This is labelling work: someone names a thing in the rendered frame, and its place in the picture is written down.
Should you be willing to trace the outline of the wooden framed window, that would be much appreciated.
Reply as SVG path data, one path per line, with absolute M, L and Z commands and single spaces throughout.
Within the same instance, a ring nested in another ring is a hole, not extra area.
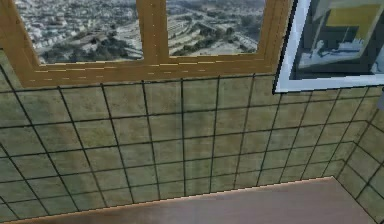
M 266 0 L 260 42 L 254 53 L 171 56 L 166 0 L 136 0 L 144 58 L 42 64 L 13 0 L 0 0 L 0 47 L 24 87 L 85 85 L 233 74 L 275 74 L 293 0 Z

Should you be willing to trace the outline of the white framed wall picture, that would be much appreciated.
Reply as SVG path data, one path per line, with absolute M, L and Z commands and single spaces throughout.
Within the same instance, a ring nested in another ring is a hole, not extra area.
M 294 0 L 273 91 L 384 85 L 384 0 Z

